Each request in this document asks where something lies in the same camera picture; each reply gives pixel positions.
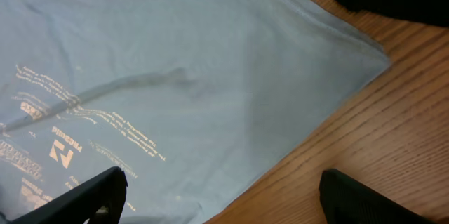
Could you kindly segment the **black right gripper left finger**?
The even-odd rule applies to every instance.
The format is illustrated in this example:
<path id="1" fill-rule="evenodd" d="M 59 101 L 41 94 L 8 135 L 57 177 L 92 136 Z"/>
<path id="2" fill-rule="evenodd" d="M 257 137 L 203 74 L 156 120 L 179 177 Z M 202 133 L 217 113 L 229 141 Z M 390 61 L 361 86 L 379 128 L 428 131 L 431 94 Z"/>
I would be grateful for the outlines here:
<path id="1" fill-rule="evenodd" d="M 126 201 L 127 187 L 125 173 L 114 166 L 11 223 L 117 224 Z"/>

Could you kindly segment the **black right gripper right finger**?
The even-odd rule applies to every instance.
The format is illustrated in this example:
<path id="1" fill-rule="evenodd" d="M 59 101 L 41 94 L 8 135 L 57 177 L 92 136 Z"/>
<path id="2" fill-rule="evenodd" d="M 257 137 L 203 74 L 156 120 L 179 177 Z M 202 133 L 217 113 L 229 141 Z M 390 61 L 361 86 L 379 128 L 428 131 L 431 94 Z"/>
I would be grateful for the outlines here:
<path id="1" fill-rule="evenodd" d="M 319 199 L 330 224 L 432 224 L 337 169 L 323 171 Z"/>

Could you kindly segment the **light blue printed t-shirt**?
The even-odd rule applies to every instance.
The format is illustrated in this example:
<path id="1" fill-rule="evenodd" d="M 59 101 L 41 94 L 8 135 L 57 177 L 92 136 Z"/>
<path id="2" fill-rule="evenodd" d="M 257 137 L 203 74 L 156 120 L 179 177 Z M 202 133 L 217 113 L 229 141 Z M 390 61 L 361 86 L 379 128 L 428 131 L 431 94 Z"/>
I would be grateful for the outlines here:
<path id="1" fill-rule="evenodd" d="M 1 212 L 118 166 L 123 222 L 206 222 L 388 66 L 310 0 L 1 0 Z"/>

